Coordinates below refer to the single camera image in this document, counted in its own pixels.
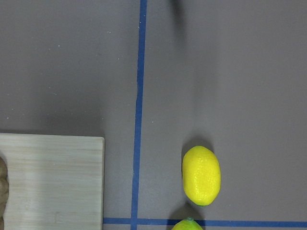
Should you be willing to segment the bread slice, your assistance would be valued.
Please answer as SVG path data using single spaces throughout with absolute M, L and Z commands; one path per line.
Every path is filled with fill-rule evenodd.
M 5 161 L 0 159 L 0 229 L 4 229 L 3 215 L 9 197 L 8 169 Z

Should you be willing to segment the yellow toy lemon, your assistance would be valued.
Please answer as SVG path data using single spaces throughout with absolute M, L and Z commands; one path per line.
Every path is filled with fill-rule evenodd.
M 221 169 L 216 155 L 203 146 L 187 151 L 182 162 L 186 196 L 198 206 L 210 205 L 221 188 Z

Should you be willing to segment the wooden cutting board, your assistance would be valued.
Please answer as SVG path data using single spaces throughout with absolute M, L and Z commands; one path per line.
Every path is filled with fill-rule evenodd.
M 5 229 L 102 229 L 104 150 L 103 137 L 2 133 Z

